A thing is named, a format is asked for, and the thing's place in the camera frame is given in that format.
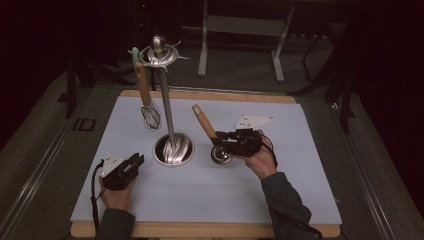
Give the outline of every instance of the forearm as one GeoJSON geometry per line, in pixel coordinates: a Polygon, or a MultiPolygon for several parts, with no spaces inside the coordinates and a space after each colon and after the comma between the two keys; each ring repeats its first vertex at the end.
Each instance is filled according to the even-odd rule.
{"type": "Polygon", "coordinates": [[[106,209],[95,240],[128,240],[131,238],[135,217],[120,209],[106,209]]]}
{"type": "Polygon", "coordinates": [[[292,187],[284,173],[274,173],[262,181],[262,189],[270,208],[272,227],[276,239],[316,239],[308,231],[286,221],[282,215],[308,224],[310,210],[302,204],[298,192],[292,187]]]}

